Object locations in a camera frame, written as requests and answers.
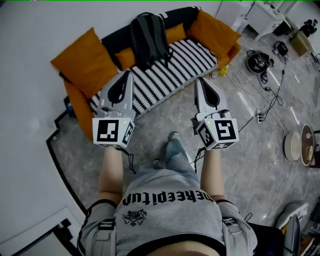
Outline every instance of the orange cushion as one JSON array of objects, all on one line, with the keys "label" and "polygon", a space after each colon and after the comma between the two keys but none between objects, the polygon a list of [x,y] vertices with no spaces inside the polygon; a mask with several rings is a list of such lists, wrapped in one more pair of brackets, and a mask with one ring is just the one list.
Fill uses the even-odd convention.
[{"label": "orange cushion", "polygon": [[218,58],[218,70],[226,66],[229,62],[230,58],[228,55],[224,56],[223,58]]},{"label": "orange cushion", "polygon": [[94,114],[91,112],[91,109],[87,103],[87,99],[72,83],[69,83],[66,80],[63,82],[76,119],[78,120],[84,134],[89,140],[92,141],[92,118],[94,118]]},{"label": "orange cushion", "polygon": [[187,35],[198,40],[219,59],[225,57],[241,37],[241,34],[201,9],[196,20],[188,29]]},{"label": "orange cushion", "polygon": [[[172,28],[166,29],[165,36],[168,44],[185,39],[186,33],[184,31],[183,24],[181,23]],[[118,58],[122,70],[130,69],[136,64],[135,54],[131,48],[123,49],[114,55]]]},{"label": "orange cushion", "polygon": [[117,74],[116,65],[90,28],[61,52],[51,63],[78,88],[87,99]]},{"label": "orange cushion", "polygon": [[238,52],[240,52],[240,50],[241,50],[241,45],[236,42],[228,52],[230,61],[238,54]]},{"label": "orange cushion", "polygon": [[168,44],[172,44],[176,41],[180,41],[186,38],[184,25],[181,23],[172,28],[165,30],[166,41]]},{"label": "orange cushion", "polygon": [[122,70],[130,69],[136,64],[135,54],[131,48],[123,49],[114,55],[118,58]]}]

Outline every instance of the white table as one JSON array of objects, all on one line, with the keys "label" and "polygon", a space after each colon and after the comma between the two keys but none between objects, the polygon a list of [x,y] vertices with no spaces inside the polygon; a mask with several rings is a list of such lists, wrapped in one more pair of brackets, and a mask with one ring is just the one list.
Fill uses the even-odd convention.
[{"label": "white table", "polygon": [[270,5],[263,2],[254,2],[251,10],[246,18],[249,25],[258,32],[257,37],[254,39],[258,41],[262,36],[272,33],[283,21],[285,16],[273,9]]}]

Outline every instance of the power strip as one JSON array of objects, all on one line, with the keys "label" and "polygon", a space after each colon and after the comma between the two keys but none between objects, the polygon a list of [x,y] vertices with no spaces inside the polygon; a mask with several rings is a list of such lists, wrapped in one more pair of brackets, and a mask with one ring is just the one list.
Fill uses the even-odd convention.
[{"label": "power strip", "polygon": [[256,113],[258,124],[261,124],[264,114],[259,109],[256,111]]}]

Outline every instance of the gray t-shirt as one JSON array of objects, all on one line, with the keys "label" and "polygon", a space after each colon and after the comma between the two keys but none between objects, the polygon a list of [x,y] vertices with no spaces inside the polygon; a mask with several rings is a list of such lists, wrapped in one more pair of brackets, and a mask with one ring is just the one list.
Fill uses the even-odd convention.
[{"label": "gray t-shirt", "polygon": [[220,256],[252,256],[257,245],[232,203],[213,201],[198,181],[175,171],[151,169],[130,183],[118,206],[103,199],[89,208],[78,248],[89,256],[143,256],[182,241]]}]

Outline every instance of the blue jeans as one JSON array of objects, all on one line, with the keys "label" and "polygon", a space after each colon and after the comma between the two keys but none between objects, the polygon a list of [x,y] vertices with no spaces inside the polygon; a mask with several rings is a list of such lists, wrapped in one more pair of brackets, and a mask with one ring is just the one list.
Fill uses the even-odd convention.
[{"label": "blue jeans", "polygon": [[[172,139],[168,142],[165,148],[165,168],[175,171],[188,179],[199,182],[197,174],[191,167],[187,153],[178,139]],[[142,166],[132,181],[142,177],[145,174],[161,170],[160,166],[154,164],[146,164]]]}]

